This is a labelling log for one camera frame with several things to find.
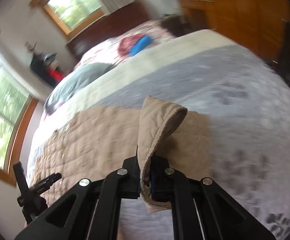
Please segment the beige quilted jacket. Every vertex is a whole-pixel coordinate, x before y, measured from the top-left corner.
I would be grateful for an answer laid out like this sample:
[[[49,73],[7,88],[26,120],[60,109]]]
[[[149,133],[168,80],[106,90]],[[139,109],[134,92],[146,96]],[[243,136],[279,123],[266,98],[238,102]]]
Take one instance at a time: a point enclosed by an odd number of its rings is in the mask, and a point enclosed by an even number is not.
[[[141,109],[94,106],[76,114],[65,131],[49,138],[29,181],[35,184],[60,173],[62,182],[44,194],[48,204],[53,204],[79,179],[103,179],[125,159],[137,156],[147,210],[170,209],[169,202],[152,199],[150,159],[154,154],[164,157],[172,168],[191,179],[209,176],[209,123],[204,114],[152,96],[144,99]]]

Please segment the coat rack with clothes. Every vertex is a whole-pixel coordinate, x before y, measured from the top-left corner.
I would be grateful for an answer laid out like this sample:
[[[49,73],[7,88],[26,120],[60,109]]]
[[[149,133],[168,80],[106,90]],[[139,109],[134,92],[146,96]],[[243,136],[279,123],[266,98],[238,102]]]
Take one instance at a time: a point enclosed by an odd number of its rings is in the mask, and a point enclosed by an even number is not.
[[[57,54],[38,53],[35,50],[36,43],[32,46],[29,42],[26,42],[25,47],[27,52],[32,54],[30,69],[50,87],[55,88],[64,78],[63,73],[58,69]]]

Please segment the grey leaf-pattern quilt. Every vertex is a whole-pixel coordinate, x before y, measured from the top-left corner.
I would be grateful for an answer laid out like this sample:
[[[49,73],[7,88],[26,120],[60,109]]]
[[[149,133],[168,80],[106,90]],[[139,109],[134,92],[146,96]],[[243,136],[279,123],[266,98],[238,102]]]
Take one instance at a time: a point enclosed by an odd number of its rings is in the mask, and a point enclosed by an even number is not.
[[[36,130],[30,174],[45,143],[94,106],[141,109],[147,96],[209,117],[210,177],[275,239],[290,239],[290,88],[259,57],[211,30],[146,49],[80,90]],[[172,239],[170,209],[122,202],[120,239]]]

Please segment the grey pillow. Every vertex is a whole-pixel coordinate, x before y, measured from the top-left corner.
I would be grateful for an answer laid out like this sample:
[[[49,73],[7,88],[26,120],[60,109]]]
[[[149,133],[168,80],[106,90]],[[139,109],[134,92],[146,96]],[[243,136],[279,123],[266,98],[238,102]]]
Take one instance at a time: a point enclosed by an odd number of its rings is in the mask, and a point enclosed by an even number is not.
[[[116,66],[109,63],[92,63],[84,65],[67,75],[48,96],[44,110],[52,115],[61,105],[67,102],[80,90],[103,76]]]

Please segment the red floral blanket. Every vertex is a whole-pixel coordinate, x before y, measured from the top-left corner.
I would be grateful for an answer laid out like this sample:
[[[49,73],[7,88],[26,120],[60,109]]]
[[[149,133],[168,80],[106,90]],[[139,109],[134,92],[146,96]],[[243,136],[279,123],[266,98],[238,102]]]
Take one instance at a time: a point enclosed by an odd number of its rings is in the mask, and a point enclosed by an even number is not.
[[[144,34],[134,34],[134,35],[128,35],[122,38],[117,49],[118,54],[120,56],[131,55],[131,49],[144,36],[145,36]]]

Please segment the blue item on bed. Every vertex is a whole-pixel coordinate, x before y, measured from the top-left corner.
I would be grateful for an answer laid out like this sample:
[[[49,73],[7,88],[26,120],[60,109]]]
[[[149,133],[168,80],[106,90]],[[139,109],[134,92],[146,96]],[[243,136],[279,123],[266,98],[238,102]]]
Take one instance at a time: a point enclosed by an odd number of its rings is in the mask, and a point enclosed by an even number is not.
[[[151,45],[153,39],[150,35],[140,38],[129,50],[129,55],[134,56]]]

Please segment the dark wooden headboard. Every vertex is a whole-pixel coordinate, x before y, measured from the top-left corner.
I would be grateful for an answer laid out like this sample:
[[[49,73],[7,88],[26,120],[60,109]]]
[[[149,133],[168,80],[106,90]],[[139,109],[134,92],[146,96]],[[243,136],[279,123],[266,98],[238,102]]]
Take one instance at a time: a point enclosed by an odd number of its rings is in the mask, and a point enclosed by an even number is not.
[[[84,53],[101,42],[120,36],[149,20],[150,17],[143,1],[134,0],[134,2],[96,20],[80,31],[67,43],[67,48],[79,60]]]

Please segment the wooden side desk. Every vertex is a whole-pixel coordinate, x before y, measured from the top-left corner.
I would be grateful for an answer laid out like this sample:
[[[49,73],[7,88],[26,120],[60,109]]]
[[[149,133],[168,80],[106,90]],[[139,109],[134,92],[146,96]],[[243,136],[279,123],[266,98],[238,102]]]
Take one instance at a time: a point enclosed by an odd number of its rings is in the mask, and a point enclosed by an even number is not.
[[[217,30],[213,0],[178,0],[185,20],[194,31]]]

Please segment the orange wooden wardrobe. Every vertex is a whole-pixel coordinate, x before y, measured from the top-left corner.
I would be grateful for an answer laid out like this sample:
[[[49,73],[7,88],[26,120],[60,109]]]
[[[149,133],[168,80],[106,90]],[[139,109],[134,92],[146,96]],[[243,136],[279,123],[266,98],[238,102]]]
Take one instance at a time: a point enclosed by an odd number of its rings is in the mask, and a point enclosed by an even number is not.
[[[214,0],[209,27],[260,58],[277,61],[287,22],[289,0]]]

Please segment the side window wooden frame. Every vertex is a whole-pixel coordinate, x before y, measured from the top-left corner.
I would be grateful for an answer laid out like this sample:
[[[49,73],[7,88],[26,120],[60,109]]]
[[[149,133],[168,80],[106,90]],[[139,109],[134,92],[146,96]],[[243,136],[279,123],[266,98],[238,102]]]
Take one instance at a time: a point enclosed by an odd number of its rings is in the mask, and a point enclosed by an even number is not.
[[[21,148],[38,100],[14,78],[0,52],[0,180],[16,186],[12,165]]]

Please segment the headboard window wooden frame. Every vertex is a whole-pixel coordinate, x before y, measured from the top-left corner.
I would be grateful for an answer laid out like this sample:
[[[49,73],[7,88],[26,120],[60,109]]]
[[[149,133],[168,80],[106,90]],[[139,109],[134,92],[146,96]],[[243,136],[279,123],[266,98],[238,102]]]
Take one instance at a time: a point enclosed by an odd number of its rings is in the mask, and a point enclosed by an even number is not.
[[[42,9],[67,40],[105,16],[100,0],[31,0],[29,6]]]

